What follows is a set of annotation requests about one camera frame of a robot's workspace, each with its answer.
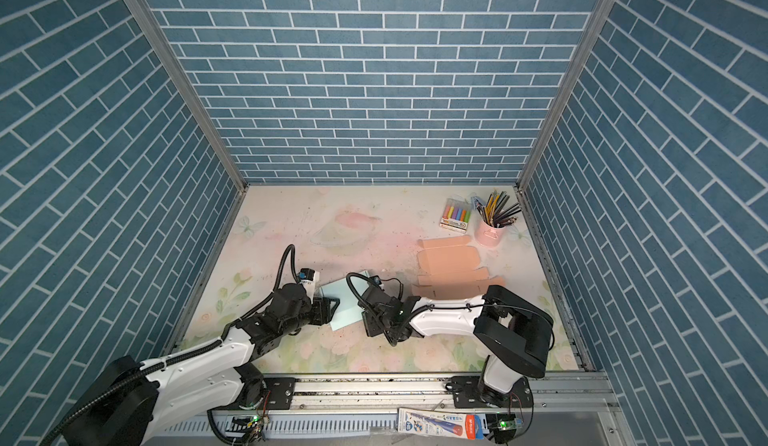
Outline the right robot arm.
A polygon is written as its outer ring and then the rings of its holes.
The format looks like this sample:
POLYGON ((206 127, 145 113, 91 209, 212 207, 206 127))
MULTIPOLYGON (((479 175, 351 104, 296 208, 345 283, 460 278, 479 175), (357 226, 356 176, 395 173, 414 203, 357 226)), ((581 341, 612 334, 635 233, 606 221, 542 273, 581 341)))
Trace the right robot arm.
POLYGON ((355 295, 369 337, 383 335, 396 346, 412 337, 472 336, 489 351, 477 395, 485 404, 506 407, 524 378, 545 376, 554 346, 554 320, 534 304, 500 285, 466 299, 401 299, 372 284, 355 295))

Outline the pink paper box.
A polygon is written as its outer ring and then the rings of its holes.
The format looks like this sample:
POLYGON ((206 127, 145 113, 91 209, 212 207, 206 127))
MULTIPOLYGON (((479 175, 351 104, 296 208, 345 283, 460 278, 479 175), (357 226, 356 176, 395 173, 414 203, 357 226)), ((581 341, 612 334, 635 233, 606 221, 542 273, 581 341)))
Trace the pink paper box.
POLYGON ((419 273, 413 293, 454 300, 483 295, 492 285, 505 286, 502 276, 492 276, 481 265, 480 254, 470 241, 469 235, 418 240, 419 273))

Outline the light blue paper box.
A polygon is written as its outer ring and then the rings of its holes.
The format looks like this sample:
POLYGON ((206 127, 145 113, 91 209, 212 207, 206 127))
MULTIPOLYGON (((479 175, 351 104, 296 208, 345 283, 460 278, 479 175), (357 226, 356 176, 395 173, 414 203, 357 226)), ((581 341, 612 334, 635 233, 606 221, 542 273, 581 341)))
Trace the light blue paper box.
POLYGON ((358 299, 349 289, 345 278, 322 285, 318 292, 322 297, 339 300, 339 305, 330 321, 330 328, 333 331, 362 320, 363 309, 358 305, 358 299))

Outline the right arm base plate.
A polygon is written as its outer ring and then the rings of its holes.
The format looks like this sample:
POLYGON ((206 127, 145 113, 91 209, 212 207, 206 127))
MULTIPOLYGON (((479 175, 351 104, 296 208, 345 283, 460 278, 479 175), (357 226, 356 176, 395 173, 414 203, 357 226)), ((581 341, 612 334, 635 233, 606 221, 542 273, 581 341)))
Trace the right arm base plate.
POLYGON ((530 408, 534 401, 526 377, 517 380, 509 393, 500 393, 482 382, 479 375, 453 376, 445 384, 454 407, 470 408, 530 408))

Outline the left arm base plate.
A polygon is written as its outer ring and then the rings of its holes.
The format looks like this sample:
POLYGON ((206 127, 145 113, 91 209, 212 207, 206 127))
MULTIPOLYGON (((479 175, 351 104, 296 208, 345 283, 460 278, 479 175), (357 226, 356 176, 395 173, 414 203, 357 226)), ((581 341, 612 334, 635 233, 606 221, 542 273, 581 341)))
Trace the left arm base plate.
POLYGON ((267 377, 247 382, 238 396, 237 406, 244 410, 288 410, 293 401, 295 377, 267 377))

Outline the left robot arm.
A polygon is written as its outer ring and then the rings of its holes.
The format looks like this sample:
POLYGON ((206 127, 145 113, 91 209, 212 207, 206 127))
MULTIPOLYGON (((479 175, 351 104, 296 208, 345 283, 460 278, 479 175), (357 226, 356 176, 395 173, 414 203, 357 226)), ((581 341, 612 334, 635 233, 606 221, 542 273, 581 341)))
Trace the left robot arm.
POLYGON ((142 445, 202 412, 259 406, 265 388, 254 360, 307 325, 331 321, 340 302, 308 296, 301 283, 273 291, 222 334, 197 347, 138 362, 113 361, 42 439, 52 445, 142 445))

